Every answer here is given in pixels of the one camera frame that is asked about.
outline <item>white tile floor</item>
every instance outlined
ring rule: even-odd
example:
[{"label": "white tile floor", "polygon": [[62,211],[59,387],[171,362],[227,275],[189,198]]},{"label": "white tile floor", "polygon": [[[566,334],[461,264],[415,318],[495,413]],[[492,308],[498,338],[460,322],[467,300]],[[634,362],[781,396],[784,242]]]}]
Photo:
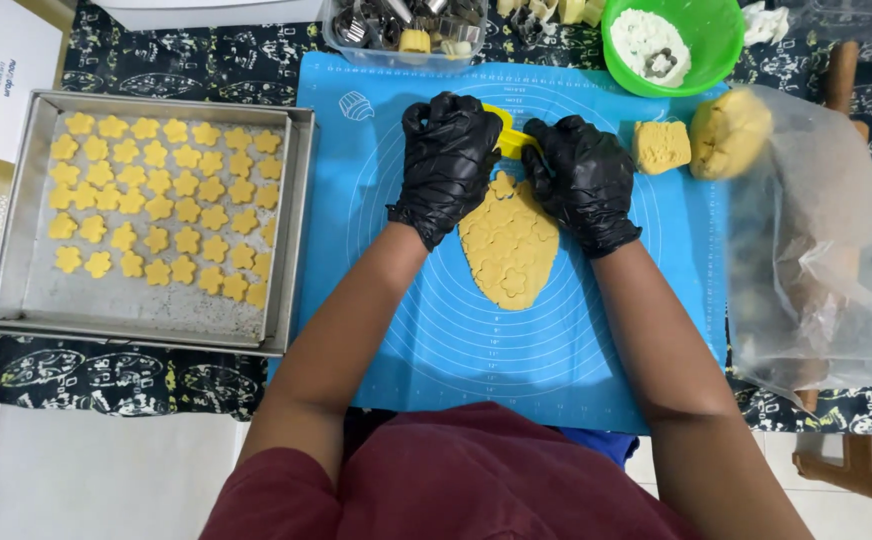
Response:
[{"label": "white tile floor", "polygon": [[[838,463],[842,457],[840,435],[754,432],[753,436],[813,536],[826,540],[872,538],[872,498],[826,482],[807,480],[792,464],[797,445],[801,451],[812,451]],[[626,473],[643,489],[658,496],[649,437],[640,437],[639,449],[626,463]]]}]

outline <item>black patterned tablecloth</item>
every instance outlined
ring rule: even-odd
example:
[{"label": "black patterned tablecloth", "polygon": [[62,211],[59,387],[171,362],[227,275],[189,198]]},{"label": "black patterned tablecloth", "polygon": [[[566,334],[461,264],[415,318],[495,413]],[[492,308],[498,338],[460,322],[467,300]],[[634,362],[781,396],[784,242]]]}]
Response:
[{"label": "black patterned tablecloth", "polygon": [[[319,24],[127,31],[83,1],[62,87],[156,98],[262,105],[296,103],[300,60],[330,51]],[[744,49],[730,80],[820,101],[832,44],[785,39]],[[599,30],[566,26],[526,50],[490,14],[482,62],[605,69]],[[872,43],[861,46],[851,103],[872,138]],[[817,416],[727,375],[750,426],[766,431],[872,434],[872,388],[824,391]],[[0,403],[85,409],[120,416],[217,412],[248,420],[264,390],[266,361],[254,356],[0,336]]]}]

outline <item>baking tray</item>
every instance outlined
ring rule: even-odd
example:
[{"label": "baking tray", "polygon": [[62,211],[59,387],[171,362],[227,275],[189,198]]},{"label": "baking tray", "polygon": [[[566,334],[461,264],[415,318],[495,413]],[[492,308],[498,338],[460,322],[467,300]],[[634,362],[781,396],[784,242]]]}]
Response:
[{"label": "baking tray", "polygon": [[[146,303],[146,295],[153,296],[154,288],[141,279],[122,278],[117,287],[111,287],[116,290],[106,290],[98,285],[105,282],[106,277],[92,279],[74,274],[59,280],[55,289],[46,290],[46,275],[62,274],[56,272],[51,264],[49,267],[33,264],[39,255],[38,244],[46,237],[46,215],[55,214],[45,204],[46,192],[53,186],[52,179],[47,178],[47,168],[53,164],[48,159],[49,145],[61,117],[76,111],[90,115],[178,118],[284,130],[280,146],[284,170],[275,209],[273,266],[268,301],[263,309],[262,335],[257,332],[247,338],[232,331],[220,331],[226,330],[225,324],[228,323],[224,320],[221,325],[220,320],[231,315],[225,309],[186,306],[180,313],[171,302],[157,302],[155,306],[152,301]],[[299,281],[302,278],[298,266],[301,249],[306,245],[302,240],[306,234],[306,204],[312,173],[310,161],[314,156],[317,133],[315,115],[310,109],[34,91],[30,96],[24,136],[17,156],[10,210],[0,249],[0,333],[280,355],[286,350],[295,330]],[[110,273],[119,274],[118,265],[114,265]],[[87,283],[68,285],[78,278],[84,278]],[[127,282],[139,283],[139,290],[134,292],[143,296],[137,296],[133,301],[126,300],[133,296],[128,294],[133,291],[126,289]],[[139,307],[140,298],[148,306],[144,310]],[[152,320],[154,317],[158,319],[157,323]]]}]

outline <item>gloved hand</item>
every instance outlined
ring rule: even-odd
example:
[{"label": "gloved hand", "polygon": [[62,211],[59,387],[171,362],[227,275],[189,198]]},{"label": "gloved hand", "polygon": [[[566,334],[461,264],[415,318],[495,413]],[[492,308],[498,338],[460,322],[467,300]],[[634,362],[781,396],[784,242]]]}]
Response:
[{"label": "gloved hand", "polygon": [[402,192],[389,220],[416,229],[430,252],[486,196],[502,119],[473,96],[442,92],[402,115],[406,157]]},{"label": "gloved hand", "polygon": [[522,147],[522,166],[536,200],[569,230],[586,257],[605,257],[640,237],[643,228],[626,216],[633,195],[633,159],[614,134],[578,114],[551,128],[533,118],[522,130],[538,141],[555,173],[553,178],[535,147]]}]

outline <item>flour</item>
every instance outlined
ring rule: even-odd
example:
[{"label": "flour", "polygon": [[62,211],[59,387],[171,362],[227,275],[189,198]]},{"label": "flour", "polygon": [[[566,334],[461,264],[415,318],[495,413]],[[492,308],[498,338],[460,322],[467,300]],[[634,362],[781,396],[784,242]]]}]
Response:
[{"label": "flour", "polygon": [[623,64],[650,83],[675,89],[693,66],[679,31],[655,13],[626,9],[612,22],[610,38]]}]

